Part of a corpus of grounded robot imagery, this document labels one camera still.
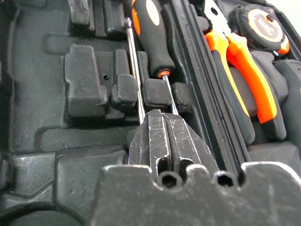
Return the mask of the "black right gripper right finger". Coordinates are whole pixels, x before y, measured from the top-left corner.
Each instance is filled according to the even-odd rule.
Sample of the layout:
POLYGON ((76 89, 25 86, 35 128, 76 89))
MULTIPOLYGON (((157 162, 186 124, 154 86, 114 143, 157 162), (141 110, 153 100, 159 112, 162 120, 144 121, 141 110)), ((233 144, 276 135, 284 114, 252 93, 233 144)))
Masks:
POLYGON ((203 165, 210 172, 219 170, 205 141, 179 115, 165 114, 169 143, 172 151, 172 170, 185 174, 191 164, 203 165))

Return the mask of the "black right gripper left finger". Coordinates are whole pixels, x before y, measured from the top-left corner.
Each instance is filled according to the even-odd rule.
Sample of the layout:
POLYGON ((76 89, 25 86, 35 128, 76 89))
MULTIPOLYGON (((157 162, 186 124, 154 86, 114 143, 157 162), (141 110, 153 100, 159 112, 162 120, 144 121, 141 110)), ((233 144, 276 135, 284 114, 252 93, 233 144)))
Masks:
POLYGON ((159 109, 146 113, 129 145, 128 164, 148 166, 153 179, 157 179, 161 171, 170 170, 167 128, 159 109))

